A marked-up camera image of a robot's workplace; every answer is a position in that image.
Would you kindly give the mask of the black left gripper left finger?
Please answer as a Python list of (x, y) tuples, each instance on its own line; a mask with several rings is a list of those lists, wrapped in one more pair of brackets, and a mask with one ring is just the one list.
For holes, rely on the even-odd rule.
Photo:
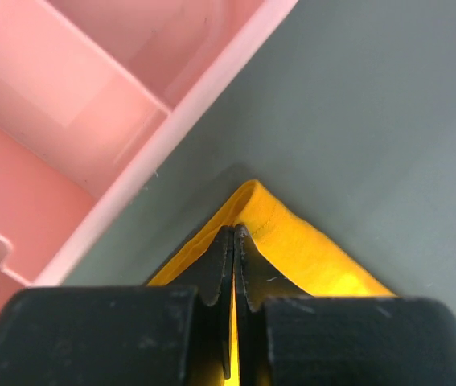
[(0, 385), (221, 385), (234, 231), (166, 285), (39, 287), (0, 313)]

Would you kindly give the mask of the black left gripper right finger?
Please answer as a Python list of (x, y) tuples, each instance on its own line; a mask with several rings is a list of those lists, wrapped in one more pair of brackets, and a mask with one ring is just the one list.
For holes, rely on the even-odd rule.
[(430, 298), (319, 297), (234, 231), (243, 385), (456, 385), (456, 317)]

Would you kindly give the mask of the orange t shirt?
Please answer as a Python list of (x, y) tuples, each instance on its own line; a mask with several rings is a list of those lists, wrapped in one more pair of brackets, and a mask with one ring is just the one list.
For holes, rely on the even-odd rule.
[(224, 225), (243, 224), (257, 250), (300, 289), (313, 295), (388, 295), (389, 290), (319, 230), (297, 217), (257, 180), (240, 186), (175, 252), (151, 285), (170, 283), (197, 261)]

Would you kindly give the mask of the pink divided organizer tray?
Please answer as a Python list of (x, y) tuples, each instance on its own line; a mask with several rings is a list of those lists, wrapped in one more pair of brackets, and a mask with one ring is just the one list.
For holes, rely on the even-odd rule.
[(293, 7), (0, 1), (0, 309), (68, 275)]

